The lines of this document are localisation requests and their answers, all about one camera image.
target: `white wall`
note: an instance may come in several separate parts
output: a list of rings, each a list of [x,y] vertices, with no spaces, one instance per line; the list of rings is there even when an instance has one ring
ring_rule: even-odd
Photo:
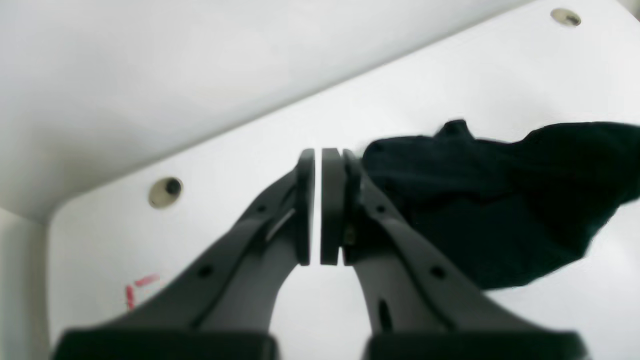
[[[0,207],[44,220],[77,192],[528,1],[2,0]]]
[[[45,231],[0,208],[0,360],[44,360]]]

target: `white plastic surface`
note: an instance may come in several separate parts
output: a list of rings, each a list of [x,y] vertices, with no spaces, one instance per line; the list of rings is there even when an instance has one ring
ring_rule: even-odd
[[[582,24],[554,22],[558,7]],[[125,287],[142,277],[160,280],[136,300],[159,290],[304,148],[361,149],[458,117],[477,137],[505,141],[557,122],[640,124],[638,64],[640,24],[615,1],[540,0],[75,198],[49,227],[52,341],[125,313]],[[148,190],[166,176],[183,194],[153,209]],[[490,296],[541,325],[578,329],[595,359],[637,358],[639,216],[638,204],[621,209],[586,260]],[[271,332],[284,359],[355,360],[370,333],[364,298],[352,269],[318,265],[315,220],[312,265],[283,285]]]

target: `black plastic part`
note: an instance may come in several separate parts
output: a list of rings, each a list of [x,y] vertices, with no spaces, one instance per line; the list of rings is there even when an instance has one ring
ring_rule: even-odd
[[[566,342],[564,335],[526,322],[485,297],[437,248],[404,221],[350,151],[345,150],[339,159],[335,153],[329,158],[323,157],[323,184],[325,176],[342,179],[340,168],[344,169],[341,183],[345,186],[345,199],[323,202],[323,216],[340,214],[343,221],[333,224],[330,232],[324,231],[323,221],[321,241],[322,245],[327,241],[331,249],[342,247],[345,263],[354,266],[360,280],[372,330],[374,334],[384,334],[372,340],[367,356],[371,359],[503,359],[508,358],[508,354],[519,354],[514,348],[526,344],[529,349],[540,347],[541,354],[561,356],[565,350],[567,354],[584,353],[570,349],[571,344],[577,343],[579,346],[576,346],[584,350],[577,335],[567,335],[575,339],[575,343]],[[332,183],[332,186],[338,185],[336,181]],[[332,189],[332,194],[339,196],[341,192]],[[336,241],[336,234],[340,233],[349,235]],[[414,337],[405,338],[408,334]],[[448,345],[434,345],[441,340]],[[513,346],[509,345],[512,340],[517,340]],[[483,341],[486,341],[485,347],[480,346]],[[461,352],[461,347],[468,351]],[[558,359],[580,359],[572,356]]]
[[[320,264],[337,265],[344,237],[346,173],[337,149],[322,150],[322,226]]]
[[[56,360],[275,360],[275,340],[267,334],[186,331],[70,332]]]
[[[83,341],[105,347],[112,341],[113,351],[119,352],[105,350],[117,355],[105,359],[139,359],[145,356],[142,349],[163,340],[173,345],[159,348],[173,357],[153,350],[155,358],[189,358],[178,356],[182,352],[193,359],[205,353],[213,355],[202,359],[274,358],[275,343],[266,334],[276,296],[291,270],[309,263],[314,171],[314,151],[305,150],[294,170],[264,190],[233,228],[163,291],[98,329],[66,334],[56,359],[99,358],[100,347],[93,353],[86,350],[92,356],[73,357],[87,349]],[[235,345],[224,345],[227,340]],[[265,341],[273,351],[255,350]],[[248,352],[234,346],[246,346]],[[215,355],[219,347],[224,357]]]
[[[573,332],[468,332],[382,334],[367,345],[365,360],[586,360]]]

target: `red mark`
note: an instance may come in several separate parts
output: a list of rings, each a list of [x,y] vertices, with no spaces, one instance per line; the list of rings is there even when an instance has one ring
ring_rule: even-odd
[[[136,305],[136,300],[133,296],[133,286],[127,285],[125,293],[127,294],[127,309],[133,310],[133,307]]]
[[[150,283],[152,283],[152,282],[154,282],[154,281],[158,280],[159,278],[160,278],[160,275],[158,275],[158,274],[152,274],[152,275],[149,275],[149,276],[145,276],[145,277],[143,277],[142,279],[140,279],[140,280],[138,280],[138,281],[134,281],[133,283],[134,283],[137,287],[141,288],[141,287],[143,287],[143,286],[145,286],[145,285],[149,285]]]

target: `dark fabric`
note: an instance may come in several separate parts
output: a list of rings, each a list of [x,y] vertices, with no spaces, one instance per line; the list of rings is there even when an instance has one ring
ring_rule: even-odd
[[[502,143],[455,120],[433,137],[375,141],[362,164],[414,229],[494,289],[580,259],[618,206],[638,198],[639,160],[636,126],[556,124]]]

